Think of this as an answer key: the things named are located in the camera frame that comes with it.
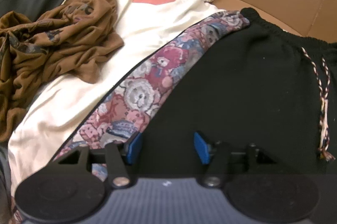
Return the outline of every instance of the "metal bolt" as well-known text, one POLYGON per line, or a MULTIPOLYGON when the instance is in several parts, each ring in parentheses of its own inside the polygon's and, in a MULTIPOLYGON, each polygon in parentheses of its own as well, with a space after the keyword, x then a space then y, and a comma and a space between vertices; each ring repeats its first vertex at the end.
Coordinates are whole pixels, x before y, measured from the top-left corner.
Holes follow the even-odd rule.
POLYGON ((220 185, 220 179, 216 176, 210 176, 205 179, 205 184, 209 187, 216 187, 220 185))
POLYGON ((116 177, 112 182, 117 187, 123 187, 123 186, 128 185, 130 183, 130 180, 127 177, 120 176, 120 177, 116 177))

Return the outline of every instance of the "brown shirt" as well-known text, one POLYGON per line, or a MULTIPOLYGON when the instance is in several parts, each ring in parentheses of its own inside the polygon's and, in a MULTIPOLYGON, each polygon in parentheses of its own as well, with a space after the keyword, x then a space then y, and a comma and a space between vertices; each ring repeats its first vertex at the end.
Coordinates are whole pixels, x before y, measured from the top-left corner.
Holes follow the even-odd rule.
POLYGON ((0 141, 17 126, 42 83, 64 73, 85 82, 123 45, 113 25, 116 0, 66 0, 36 22, 7 13, 0 18, 0 141))

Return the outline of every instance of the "white logo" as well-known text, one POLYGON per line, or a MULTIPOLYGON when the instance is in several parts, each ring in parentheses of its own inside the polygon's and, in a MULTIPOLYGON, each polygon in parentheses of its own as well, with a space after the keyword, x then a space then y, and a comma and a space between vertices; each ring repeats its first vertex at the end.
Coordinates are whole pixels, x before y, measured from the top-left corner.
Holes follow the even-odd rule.
POLYGON ((165 182, 162 183, 165 187, 169 187, 172 185, 171 181, 166 180, 165 182))

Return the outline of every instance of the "black circular disc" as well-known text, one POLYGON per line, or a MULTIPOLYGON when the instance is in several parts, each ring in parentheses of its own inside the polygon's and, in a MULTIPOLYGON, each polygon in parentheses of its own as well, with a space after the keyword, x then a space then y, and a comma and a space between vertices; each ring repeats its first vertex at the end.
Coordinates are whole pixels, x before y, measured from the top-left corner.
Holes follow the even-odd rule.
POLYGON ((320 194, 304 175, 244 174, 228 185, 233 206, 248 217, 269 223, 291 223, 309 217, 320 194))
POLYGON ((30 220, 62 223, 80 220, 94 211, 104 194, 104 184, 90 173, 36 173, 18 186, 15 201, 30 220))

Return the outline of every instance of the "braided drawstring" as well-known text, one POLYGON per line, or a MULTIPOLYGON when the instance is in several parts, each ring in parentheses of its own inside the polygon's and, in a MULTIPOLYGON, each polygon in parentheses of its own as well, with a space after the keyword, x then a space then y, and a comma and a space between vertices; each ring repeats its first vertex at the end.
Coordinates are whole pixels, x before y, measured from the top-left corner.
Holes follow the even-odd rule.
POLYGON ((325 159, 326 161, 335 160, 335 157, 327 151, 329 142, 330 142, 329 126, 328 126, 328 93, 329 93, 329 86, 330 86, 329 69, 326 65, 325 59, 322 57, 322 65, 323 65, 326 77, 328 79, 325 90, 323 90, 322 82, 317 72, 316 64, 312 61, 311 57, 308 55, 307 51, 303 47, 302 47, 302 51, 304 53, 304 56, 311 62, 313 66, 313 70, 314 70, 314 73, 316 75, 316 79, 318 82, 318 88, 320 90, 321 112, 320 112, 319 126, 320 126, 320 132, 321 132, 321 140, 320 140, 320 146, 318 148, 318 151, 320 153, 320 158, 325 159))

